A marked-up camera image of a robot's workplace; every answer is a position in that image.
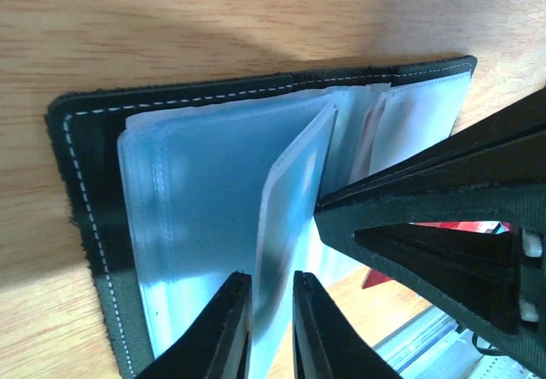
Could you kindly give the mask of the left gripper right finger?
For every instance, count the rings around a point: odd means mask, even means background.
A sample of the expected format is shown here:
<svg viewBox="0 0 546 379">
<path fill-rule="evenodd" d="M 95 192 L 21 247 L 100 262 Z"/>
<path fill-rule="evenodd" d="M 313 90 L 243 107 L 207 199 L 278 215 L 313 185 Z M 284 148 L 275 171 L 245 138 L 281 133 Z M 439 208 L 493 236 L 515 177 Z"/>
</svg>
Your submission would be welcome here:
<svg viewBox="0 0 546 379">
<path fill-rule="evenodd" d="M 296 378 L 399 378 L 359 336 L 310 272 L 293 276 L 293 370 Z"/>
</svg>

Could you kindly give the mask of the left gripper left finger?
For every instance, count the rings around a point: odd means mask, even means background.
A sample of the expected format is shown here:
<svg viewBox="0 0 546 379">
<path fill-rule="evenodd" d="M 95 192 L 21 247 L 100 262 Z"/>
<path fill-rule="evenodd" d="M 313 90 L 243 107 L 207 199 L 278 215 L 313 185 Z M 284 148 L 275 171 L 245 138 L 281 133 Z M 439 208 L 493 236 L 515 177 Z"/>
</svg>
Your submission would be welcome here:
<svg viewBox="0 0 546 379">
<path fill-rule="evenodd" d="M 247 378 L 252 278 L 233 272 L 186 332 L 140 378 Z"/>
</svg>

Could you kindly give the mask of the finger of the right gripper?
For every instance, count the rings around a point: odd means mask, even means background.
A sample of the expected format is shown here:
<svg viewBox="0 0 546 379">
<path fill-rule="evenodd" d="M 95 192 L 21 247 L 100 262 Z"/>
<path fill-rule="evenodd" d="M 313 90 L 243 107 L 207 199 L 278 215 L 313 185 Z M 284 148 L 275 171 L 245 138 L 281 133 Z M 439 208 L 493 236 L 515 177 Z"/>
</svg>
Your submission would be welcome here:
<svg viewBox="0 0 546 379">
<path fill-rule="evenodd" d="M 541 89 L 407 160 L 326 195 L 317 206 L 332 206 L 346 197 L 389 184 L 420 169 L 498 146 L 544 128 L 545 90 Z"/>
<path fill-rule="evenodd" d="M 414 290 L 535 374 L 545 372 L 541 184 L 422 195 L 353 195 L 317 206 L 332 248 Z"/>
</svg>

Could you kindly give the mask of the black leather card holder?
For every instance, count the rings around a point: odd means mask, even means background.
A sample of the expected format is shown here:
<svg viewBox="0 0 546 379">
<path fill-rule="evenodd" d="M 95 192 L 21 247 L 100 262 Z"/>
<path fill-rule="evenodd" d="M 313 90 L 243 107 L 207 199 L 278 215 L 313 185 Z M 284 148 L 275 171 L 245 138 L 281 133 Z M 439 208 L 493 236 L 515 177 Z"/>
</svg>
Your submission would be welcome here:
<svg viewBox="0 0 546 379">
<path fill-rule="evenodd" d="M 165 352 L 232 272 L 256 287 L 265 181 L 324 105 L 336 119 L 316 203 L 350 184 L 381 97 L 369 175 L 450 136 L 476 65 L 466 55 L 57 98 L 49 136 L 120 375 L 138 376 Z M 305 254 L 298 271 L 323 283 L 357 267 L 322 243 L 314 213 Z"/>
</svg>

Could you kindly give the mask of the blue card pile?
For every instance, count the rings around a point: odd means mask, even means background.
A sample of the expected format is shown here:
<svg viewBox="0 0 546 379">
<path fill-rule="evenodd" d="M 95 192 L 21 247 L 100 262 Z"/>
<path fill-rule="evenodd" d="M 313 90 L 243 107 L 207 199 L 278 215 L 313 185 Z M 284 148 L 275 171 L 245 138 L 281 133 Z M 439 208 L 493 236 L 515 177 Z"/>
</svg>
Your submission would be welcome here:
<svg viewBox="0 0 546 379">
<path fill-rule="evenodd" d="M 335 119 L 335 106 L 324 105 L 278 157 L 264 184 L 250 378 L 267 377 L 292 317 L 293 274 L 306 265 L 305 250 Z"/>
</svg>

